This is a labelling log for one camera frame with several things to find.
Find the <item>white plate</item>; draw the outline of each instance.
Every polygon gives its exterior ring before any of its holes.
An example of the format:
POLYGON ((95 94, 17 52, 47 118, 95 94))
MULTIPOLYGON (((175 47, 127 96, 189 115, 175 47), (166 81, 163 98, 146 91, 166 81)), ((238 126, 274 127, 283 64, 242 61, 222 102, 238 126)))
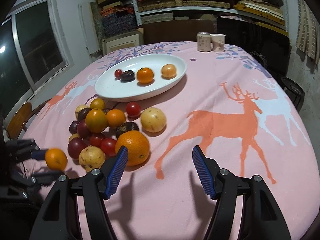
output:
POLYGON ((106 70, 97 80, 94 89, 104 98, 116 102, 138 101, 157 96, 176 85, 184 76, 187 64, 183 59, 167 54, 149 54, 124 60, 106 70), (172 79, 161 77, 161 68, 166 64, 173 64, 177 68, 177 75, 172 79), (123 72, 132 70, 135 74, 143 67, 148 67, 154 72, 154 82, 139 85, 138 80, 121 82, 115 78, 115 71, 123 72))

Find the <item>can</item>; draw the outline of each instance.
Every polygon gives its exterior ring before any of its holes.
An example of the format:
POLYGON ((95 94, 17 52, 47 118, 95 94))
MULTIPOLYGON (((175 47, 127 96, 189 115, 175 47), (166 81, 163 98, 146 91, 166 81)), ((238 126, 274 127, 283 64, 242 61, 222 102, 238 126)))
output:
POLYGON ((198 51, 201 51, 201 52, 211 51, 210 33, 198 33, 197 34, 197 47, 198 47, 198 51))

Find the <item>tablecloth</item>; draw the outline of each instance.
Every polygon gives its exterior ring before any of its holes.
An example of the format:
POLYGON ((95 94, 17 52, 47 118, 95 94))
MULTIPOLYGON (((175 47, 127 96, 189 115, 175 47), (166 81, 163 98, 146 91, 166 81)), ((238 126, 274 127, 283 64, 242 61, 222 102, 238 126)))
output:
MULTIPOLYGON (((235 175, 260 174, 273 193, 293 240, 300 239, 319 210, 318 166, 307 131, 287 95, 247 52, 233 45, 225 51, 198 52, 195 42, 168 42, 114 51, 89 65, 54 96, 31 123, 24 138, 41 148, 67 153, 68 127, 75 109, 95 98, 97 78, 130 57, 166 53, 181 57, 188 69, 167 92, 139 102, 160 108, 167 126, 146 134, 148 161, 127 168, 118 190, 105 201, 118 239, 203 239, 215 201, 205 195, 192 163, 192 148, 235 175)), ((124 110, 126 104, 117 108, 124 110)), ((44 161, 25 161, 28 174, 46 171, 44 161)), ((68 156, 67 175, 84 176, 68 156)), ((42 188, 45 197, 51 187, 42 188)), ((90 239, 83 199, 78 197, 84 239, 90 239)), ((237 198, 230 239, 237 239, 242 197, 237 198)))

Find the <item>red tomato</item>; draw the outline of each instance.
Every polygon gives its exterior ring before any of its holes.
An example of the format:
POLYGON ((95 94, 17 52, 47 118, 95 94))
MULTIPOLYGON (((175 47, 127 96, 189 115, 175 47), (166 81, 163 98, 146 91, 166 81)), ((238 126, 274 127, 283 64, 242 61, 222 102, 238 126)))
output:
POLYGON ((127 104, 127 107, 125 108, 125 111, 127 112, 129 117, 136 118, 141 113, 141 107, 136 102, 130 102, 130 103, 127 104))
POLYGON ((116 140, 112 138, 105 138, 100 146, 100 149, 109 157, 115 156, 115 145, 116 145, 116 140))
POLYGON ((122 70, 121 69, 117 69, 116 71, 115 71, 115 77, 116 78, 120 78, 120 75, 122 74, 122 70))
POLYGON ((101 143, 105 138, 105 135, 102 133, 93 133, 89 139, 90 145, 100 148, 101 143))

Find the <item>white deer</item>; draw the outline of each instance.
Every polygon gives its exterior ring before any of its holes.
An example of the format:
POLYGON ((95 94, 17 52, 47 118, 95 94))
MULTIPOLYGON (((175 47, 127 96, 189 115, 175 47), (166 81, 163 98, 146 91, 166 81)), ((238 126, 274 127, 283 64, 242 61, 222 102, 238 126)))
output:
POLYGON ((82 92, 83 92, 88 86, 94 86, 94 85, 95 85, 95 83, 96 83, 96 81, 97 81, 97 79, 98 79, 98 77, 99 77, 100 75, 96 75, 96 76, 93 76, 93 77, 91 77, 91 76, 92 76, 92 75, 90 74, 90 75, 87 77, 88 82, 87 82, 86 84, 71 89, 70 92, 69 92, 67 95, 65 95, 65 97, 63 98, 63 100, 67 98, 66 103, 68 103, 68 104, 67 104, 67 106, 64 108, 62 114, 64 114, 65 110, 66 110, 66 109, 68 108, 68 106, 72 103, 73 99, 75 99, 77 96, 81 95, 82 92))
POLYGON ((284 145, 284 143, 275 136, 269 129, 266 127, 266 119, 268 115, 271 116, 277 116, 277 115, 283 115, 285 118, 285 121, 287 123, 287 128, 290 135, 290 142, 293 146, 296 146, 296 143, 292 139, 291 130, 290 130, 290 120, 295 124, 295 126, 298 128, 298 130, 302 133, 304 139, 306 142, 310 145, 310 142, 302 132, 300 126, 297 124, 295 119, 293 118, 291 114, 291 105, 288 101, 287 94, 283 91, 283 89, 277 84, 277 82, 271 82, 268 79, 264 79, 263 82, 265 85, 260 84, 257 80, 254 81, 259 86, 264 87, 265 89, 268 89, 272 92, 275 92, 277 95, 277 99, 271 99, 271 100, 264 100, 264 99, 258 99, 255 101, 256 105, 262 110, 262 114, 259 114, 258 112, 255 112, 259 126, 264 129, 268 134, 270 134, 277 142, 280 143, 280 145, 284 145))

